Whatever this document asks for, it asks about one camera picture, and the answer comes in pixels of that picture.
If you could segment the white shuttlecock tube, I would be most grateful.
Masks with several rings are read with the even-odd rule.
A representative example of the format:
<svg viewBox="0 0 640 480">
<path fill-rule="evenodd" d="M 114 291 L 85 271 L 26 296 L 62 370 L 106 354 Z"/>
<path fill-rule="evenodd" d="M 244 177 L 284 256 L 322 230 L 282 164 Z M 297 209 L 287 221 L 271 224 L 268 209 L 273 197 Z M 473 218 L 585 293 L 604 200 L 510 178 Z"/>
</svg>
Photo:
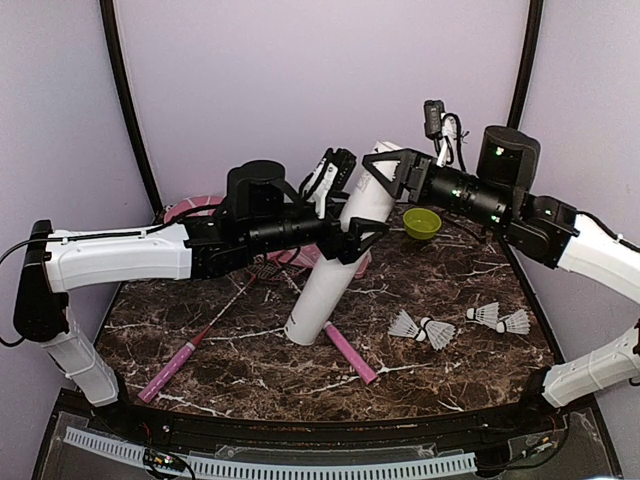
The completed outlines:
<svg viewBox="0 0 640 480">
<path fill-rule="evenodd" d="M 315 343 L 371 245 L 385 235 L 396 200 L 382 182 L 395 179 L 399 163 L 398 159 L 372 160 L 363 165 L 364 171 L 341 211 L 343 238 L 334 237 L 319 245 L 321 257 L 285 324 L 285 334 L 292 342 L 302 346 Z"/>
</svg>

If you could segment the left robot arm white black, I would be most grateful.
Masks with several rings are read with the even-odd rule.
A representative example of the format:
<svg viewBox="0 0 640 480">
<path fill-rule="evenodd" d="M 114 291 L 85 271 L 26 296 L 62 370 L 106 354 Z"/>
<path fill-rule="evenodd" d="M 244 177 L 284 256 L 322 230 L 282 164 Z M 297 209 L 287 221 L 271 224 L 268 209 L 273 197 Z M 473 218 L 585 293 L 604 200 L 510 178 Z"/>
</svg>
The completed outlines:
<svg viewBox="0 0 640 480">
<path fill-rule="evenodd" d="M 82 233 L 34 224 L 25 250 L 13 325 L 41 344 L 120 436 L 141 427 L 115 372 L 72 317 L 68 294 L 94 284 L 139 279 L 210 279 L 274 251 L 316 245 L 323 256 L 357 264 L 387 232 L 394 200 L 385 174 L 364 173 L 344 205 L 336 203 L 348 167 L 322 162 L 294 190 L 284 167 L 256 160 L 232 169 L 218 205 L 194 207 L 169 222 L 133 230 Z"/>
</svg>

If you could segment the white shuttlecock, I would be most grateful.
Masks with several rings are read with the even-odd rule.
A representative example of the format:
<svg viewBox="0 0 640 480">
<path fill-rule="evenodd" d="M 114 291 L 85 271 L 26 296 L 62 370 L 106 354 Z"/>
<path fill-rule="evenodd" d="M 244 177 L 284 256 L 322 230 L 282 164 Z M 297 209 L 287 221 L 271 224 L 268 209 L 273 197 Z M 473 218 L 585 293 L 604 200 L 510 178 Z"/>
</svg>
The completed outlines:
<svg viewBox="0 0 640 480">
<path fill-rule="evenodd" d="M 426 331 L 405 310 L 401 310 L 397 314 L 388 329 L 388 334 L 394 337 L 409 338 L 417 342 L 423 342 L 427 338 Z"/>
<path fill-rule="evenodd" d="M 434 320 L 431 317 L 422 318 L 420 324 L 432 348 L 436 351 L 440 351 L 448 346 L 456 334 L 454 325 Z"/>
<path fill-rule="evenodd" d="M 492 302 L 478 308 L 469 308 L 465 317 L 468 322 L 496 329 L 499 319 L 499 303 Z"/>
<path fill-rule="evenodd" d="M 527 335 L 530 332 L 530 321 L 524 309 L 500 317 L 496 323 L 496 331 L 500 334 L 513 333 Z"/>
</svg>

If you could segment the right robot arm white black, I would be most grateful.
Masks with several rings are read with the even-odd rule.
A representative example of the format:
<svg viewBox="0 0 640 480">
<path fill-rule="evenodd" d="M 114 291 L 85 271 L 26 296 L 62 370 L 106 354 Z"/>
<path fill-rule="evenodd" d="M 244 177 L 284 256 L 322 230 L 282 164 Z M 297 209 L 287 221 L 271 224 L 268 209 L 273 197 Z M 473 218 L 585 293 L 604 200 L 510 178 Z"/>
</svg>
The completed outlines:
<svg viewBox="0 0 640 480">
<path fill-rule="evenodd" d="M 400 149 L 365 156 L 365 169 L 394 199 L 461 215 L 551 269 L 592 279 L 622 296 L 639 299 L 639 249 L 595 215 L 530 189 L 540 144 L 509 127 L 485 129 L 475 174 L 438 165 L 430 155 Z M 563 364 L 534 372 L 510 424 L 534 432 L 549 411 L 639 377 L 639 328 Z"/>
</svg>

